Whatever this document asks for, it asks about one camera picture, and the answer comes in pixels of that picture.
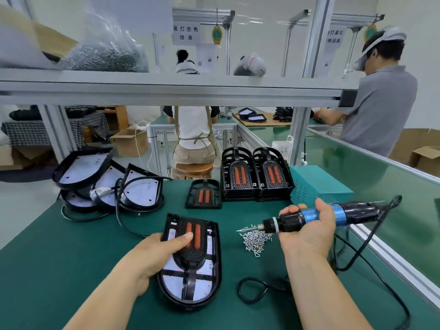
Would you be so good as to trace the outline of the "person's left hand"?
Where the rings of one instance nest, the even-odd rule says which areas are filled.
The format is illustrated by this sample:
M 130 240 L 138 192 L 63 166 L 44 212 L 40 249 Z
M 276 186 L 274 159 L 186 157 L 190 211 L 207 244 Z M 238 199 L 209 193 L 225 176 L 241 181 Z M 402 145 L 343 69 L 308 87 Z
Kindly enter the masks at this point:
M 154 233 L 143 239 L 115 267 L 121 269 L 124 277 L 134 285 L 136 296 L 146 292 L 150 278 L 157 274 L 173 255 L 166 252 L 166 241 L 162 241 L 161 238 L 161 233 Z

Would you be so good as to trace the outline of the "blue black electric screwdriver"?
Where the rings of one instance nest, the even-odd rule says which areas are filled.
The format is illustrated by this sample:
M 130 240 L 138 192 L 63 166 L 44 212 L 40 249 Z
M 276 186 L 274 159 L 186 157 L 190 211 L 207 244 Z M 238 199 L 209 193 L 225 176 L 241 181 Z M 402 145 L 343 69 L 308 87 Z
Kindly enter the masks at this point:
M 332 203 L 330 206 L 335 214 L 336 226 L 340 227 L 378 222 L 385 218 L 389 211 L 397 207 L 400 202 L 401 197 L 399 196 L 385 205 L 364 201 L 349 201 L 341 204 Z M 294 213 L 266 219 L 253 227 L 239 229 L 238 232 L 248 233 L 252 231 L 262 231 L 267 234 L 298 232 L 305 224 L 319 220 L 319 216 L 320 212 L 316 208 L 300 209 Z

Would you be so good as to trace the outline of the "black tail light assembly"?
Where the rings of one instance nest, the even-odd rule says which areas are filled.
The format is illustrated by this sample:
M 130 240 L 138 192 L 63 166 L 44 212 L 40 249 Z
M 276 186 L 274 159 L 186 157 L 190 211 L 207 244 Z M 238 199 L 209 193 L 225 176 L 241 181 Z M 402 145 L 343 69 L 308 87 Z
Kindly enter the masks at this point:
M 168 214 L 162 241 L 192 232 L 193 238 L 173 253 L 157 274 L 160 289 L 173 308 L 194 311 L 217 294 L 222 280 L 220 232 L 217 222 Z

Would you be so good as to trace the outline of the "person's right forearm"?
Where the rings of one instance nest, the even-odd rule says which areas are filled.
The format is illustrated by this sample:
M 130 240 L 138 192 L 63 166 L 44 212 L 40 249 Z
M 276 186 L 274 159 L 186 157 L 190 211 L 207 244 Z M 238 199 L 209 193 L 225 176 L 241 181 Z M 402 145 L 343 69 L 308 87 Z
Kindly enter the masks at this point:
M 311 249 L 284 256 L 303 330 L 373 330 L 326 256 Z

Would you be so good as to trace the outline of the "person's left forearm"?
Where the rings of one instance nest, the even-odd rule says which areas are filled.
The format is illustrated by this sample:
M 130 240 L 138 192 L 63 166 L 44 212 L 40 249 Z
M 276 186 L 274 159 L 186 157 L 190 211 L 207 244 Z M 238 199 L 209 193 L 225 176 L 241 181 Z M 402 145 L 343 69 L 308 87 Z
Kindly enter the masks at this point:
M 135 301 L 148 286 L 149 277 L 140 264 L 117 264 L 63 330 L 126 330 Z

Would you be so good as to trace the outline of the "teal metal power supply box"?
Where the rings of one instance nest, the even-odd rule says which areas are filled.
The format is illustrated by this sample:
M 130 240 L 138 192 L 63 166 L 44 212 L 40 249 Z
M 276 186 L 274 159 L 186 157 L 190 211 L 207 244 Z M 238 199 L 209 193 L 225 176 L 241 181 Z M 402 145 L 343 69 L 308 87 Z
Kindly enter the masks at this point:
M 353 200 L 354 192 L 316 165 L 289 166 L 294 181 L 290 199 L 294 205 L 314 207 L 317 198 L 326 203 Z

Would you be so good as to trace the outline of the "black grille with orange reflectors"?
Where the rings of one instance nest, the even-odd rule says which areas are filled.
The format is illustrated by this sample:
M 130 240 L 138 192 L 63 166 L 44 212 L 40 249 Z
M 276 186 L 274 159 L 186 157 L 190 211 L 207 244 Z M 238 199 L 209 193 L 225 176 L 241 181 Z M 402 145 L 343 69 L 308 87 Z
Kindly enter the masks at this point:
M 186 209 L 222 209 L 220 183 L 215 179 L 196 179 L 185 201 Z

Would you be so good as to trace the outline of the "green conveyor line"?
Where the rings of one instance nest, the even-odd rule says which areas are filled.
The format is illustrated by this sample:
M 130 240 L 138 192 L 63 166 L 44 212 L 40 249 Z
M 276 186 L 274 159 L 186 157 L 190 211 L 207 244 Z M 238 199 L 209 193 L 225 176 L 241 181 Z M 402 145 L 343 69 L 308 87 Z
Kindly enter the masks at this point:
M 306 161 L 350 188 L 355 200 L 386 201 L 403 196 L 370 248 L 440 309 L 440 178 L 330 136 L 340 128 L 310 125 Z

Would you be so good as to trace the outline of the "black tail light housing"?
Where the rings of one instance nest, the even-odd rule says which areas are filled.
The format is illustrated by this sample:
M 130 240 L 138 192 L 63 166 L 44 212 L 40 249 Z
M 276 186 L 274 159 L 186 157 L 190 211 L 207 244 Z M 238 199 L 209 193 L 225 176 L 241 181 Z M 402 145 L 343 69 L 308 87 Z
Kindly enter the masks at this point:
M 262 113 L 257 113 L 250 107 L 245 107 L 238 111 L 238 117 L 241 121 L 247 121 L 251 123 L 265 123 L 267 122 L 267 117 Z
M 167 179 L 129 164 L 116 193 L 117 207 L 138 213 L 159 210 L 165 204 L 163 184 Z
M 73 151 L 55 169 L 52 181 L 62 190 L 90 187 L 104 175 L 112 158 L 111 148 Z
M 89 196 L 85 196 L 76 190 L 60 190 L 60 197 L 64 206 L 78 213 L 92 213 L 98 211 L 98 206 Z
M 126 168 L 111 160 L 102 177 L 92 185 L 91 200 L 102 210 L 113 212 L 116 209 L 116 196 L 120 182 L 124 179 Z

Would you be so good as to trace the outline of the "stack of black grille parts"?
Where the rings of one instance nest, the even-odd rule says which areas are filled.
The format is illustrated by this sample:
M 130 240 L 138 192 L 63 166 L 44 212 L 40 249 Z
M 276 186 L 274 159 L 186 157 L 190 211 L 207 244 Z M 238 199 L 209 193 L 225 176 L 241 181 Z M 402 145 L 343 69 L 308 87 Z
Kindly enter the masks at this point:
M 230 147 L 222 153 L 220 188 L 223 201 L 257 201 L 260 179 L 250 150 Z
M 259 147 L 253 151 L 253 158 L 260 179 L 256 200 L 290 200 L 294 182 L 281 153 L 271 147 Z

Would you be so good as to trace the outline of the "white power strip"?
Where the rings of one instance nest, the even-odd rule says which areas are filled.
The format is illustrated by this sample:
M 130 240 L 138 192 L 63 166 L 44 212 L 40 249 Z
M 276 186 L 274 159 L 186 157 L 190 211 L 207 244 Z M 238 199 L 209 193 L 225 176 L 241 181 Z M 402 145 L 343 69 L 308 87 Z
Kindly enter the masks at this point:
M 293 138 L 289 135 L 285 140 L 273 141 L 272 148 L 278 150 L 284 160 L 289 161 L 293 149 L 293 143 Z

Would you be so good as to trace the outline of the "open cardboard box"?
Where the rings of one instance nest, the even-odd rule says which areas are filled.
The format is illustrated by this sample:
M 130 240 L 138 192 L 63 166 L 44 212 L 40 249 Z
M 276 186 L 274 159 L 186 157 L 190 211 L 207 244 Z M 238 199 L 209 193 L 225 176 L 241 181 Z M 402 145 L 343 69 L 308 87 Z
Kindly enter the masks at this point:
M 148 150 L 147 130 L 127 128 L 110 137 L 119 157 L 141 157 Z

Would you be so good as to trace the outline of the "checked cloth covered table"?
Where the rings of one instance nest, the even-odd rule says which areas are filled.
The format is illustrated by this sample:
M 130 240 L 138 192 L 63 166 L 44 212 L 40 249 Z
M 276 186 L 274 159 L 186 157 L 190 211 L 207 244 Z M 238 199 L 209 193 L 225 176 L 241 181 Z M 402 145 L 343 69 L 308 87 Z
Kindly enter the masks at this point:
M 83 118 L 69 119 L 75 144 L 84 144 L 84 127 L 92 127 L 97 134 L 106 138 L 110 133 L 105 114 L 93 112 Z M 2 123 L 0 130 L 9 138 L 12 146 L 48 146 L 51 144 L 43 121 L 8 121 Z

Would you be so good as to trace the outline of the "white hanging sign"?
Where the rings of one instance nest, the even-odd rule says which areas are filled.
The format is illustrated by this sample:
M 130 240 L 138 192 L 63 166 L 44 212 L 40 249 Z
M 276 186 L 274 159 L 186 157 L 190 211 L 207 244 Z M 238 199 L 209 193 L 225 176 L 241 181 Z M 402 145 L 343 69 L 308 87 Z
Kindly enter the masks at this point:
M 197 46 L 201 44 L 201 24 L 190 21 L 174 21 L 172 44 L 174 46 Z
M 337 50 L 343 42 L 346 31 L 347 27 L 345 25 L 330 25 L 325 42 L 325 49 Z

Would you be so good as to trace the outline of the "clear bag of screws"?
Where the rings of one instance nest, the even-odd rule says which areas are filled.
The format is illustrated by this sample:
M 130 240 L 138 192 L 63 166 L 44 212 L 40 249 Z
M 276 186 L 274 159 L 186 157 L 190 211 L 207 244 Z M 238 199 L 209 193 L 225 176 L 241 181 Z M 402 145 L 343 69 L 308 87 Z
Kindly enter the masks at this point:
M 108 12 L 89 10 L 85 36 L 59 65 L 63 70 L 149 73 L 146 52 Z

